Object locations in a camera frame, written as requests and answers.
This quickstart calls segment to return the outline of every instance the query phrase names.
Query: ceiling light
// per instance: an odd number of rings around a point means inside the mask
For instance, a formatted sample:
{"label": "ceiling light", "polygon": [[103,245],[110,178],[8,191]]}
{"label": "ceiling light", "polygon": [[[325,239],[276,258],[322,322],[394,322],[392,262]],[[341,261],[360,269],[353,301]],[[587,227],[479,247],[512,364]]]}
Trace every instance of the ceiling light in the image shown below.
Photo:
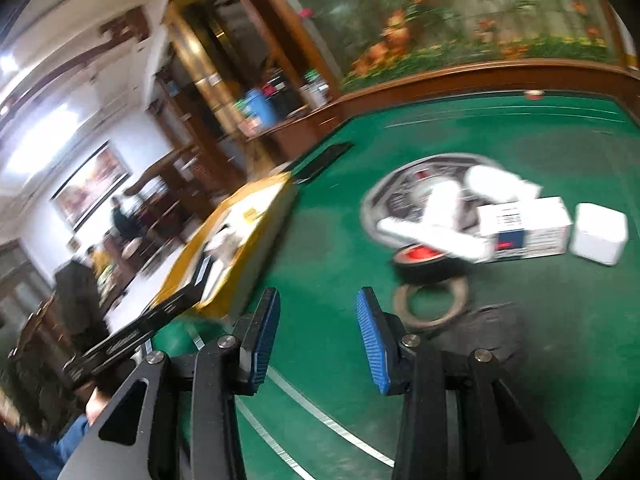
{"label": "ceiling light", "polygon": [[8,54],[0,57],[0,68],[5,74],[9,74],[18,70],[18,64],[15,62],[14,56]]}
{"label": "ceiling light", "polygon": [[52,111],[23,137],[14,151],[7,170],[26,174],[30,177],[38,173],[78,129],[78,114],[63,105]]}

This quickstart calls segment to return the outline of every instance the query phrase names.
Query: white cube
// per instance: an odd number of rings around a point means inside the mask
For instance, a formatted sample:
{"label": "white cube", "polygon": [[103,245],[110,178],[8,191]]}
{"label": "white cube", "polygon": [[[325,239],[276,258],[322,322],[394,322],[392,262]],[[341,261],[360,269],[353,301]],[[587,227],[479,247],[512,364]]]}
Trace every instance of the white cube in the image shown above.
{"label": "white cube", "polygon": [[578,204],[571,241],[573,254],[612,266],[620,259],[627,240],[624,213],[595,204]]}

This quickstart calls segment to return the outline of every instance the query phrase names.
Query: tape roll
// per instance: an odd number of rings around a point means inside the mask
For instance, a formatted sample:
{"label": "tape roll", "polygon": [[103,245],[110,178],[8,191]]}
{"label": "tape roll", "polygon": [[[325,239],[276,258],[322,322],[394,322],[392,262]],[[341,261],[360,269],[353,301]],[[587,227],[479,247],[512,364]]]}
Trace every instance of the tape roll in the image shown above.
{"label": "tape roll", "polygon": [[392,257],[391,264],[400,281],[409,285],[431,285],[466,275],[463,260],[420,244],[400,249]]}
{"label": "tape roll", "polygon": [[418,292],[418,290],[429,285],[404,284],[396,288],[393,297],[394,313],[400,318],[405,328],[409,330],[427,330],[435,328],[464,312],[466,303],[469,299],[469,286],[466,278],[461,276],[449,278],[444,282],[440,282],[440,284],[449,287],[453,296],[453,303],[449,307],[449,311],[444,316],[433,320],[420,319],[409,309],[410,298]]}

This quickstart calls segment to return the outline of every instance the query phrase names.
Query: green floor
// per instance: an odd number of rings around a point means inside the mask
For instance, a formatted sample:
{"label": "green floor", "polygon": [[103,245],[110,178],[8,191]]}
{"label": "green floor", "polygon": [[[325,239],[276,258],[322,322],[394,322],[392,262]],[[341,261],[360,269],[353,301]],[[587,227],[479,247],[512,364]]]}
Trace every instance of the green floor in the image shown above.
{"label": "green floor", "polygon": [[[360,227],[360,200],[384,174],[416,158],[486,155],[542,185],[543,196],[561,196],[571,215],[579,202],[628,215],[630,240],[615,267],[564,254],[485,264],[470,277],[476,303],[521,306],[529,359],[518,379],[583,478],[596,478],[640,405],[638,128],[607,100],[546,96],[530,102],[513,94],[369,114],[350,121],[325,144],[345,140],[354,148],[300,190],[262,280],[282,297],[271,365],[325,414],[393,459],[402,399],[380,396],[371,382],[354,298],[361,286],[371,285],[390,311],[398,282],[388,265],[392,250]],[[425,315],[446,307],[440,295],[421,301]],[[272,380],[243,402],[314,478],[390,477],[388,465],[334,433]],[[251,480],[299,478],[244,416],[239,419]]]}

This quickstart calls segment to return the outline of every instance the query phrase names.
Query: painting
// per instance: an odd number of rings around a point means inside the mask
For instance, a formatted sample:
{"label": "painting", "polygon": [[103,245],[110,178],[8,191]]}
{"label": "painting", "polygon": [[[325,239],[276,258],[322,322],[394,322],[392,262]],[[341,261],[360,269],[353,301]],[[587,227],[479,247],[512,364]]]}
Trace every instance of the painting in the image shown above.
{"label": "painting", "polygon": [[129,169],[106,142],[66,180],[51,200],[76,232],[129,175]]}

